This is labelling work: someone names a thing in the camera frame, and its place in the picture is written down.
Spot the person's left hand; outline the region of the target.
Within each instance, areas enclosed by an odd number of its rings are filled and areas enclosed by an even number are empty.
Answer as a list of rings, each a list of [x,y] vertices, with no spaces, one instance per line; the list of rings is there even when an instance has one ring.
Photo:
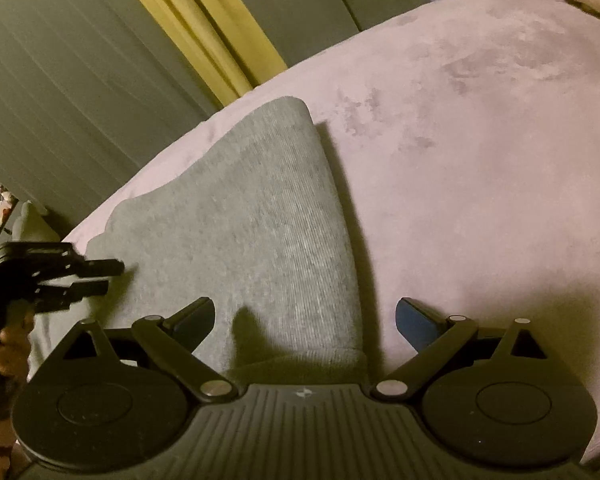
[[[0,331],[0,374],[24,384],[29,375],[34,312],[25,307]]]

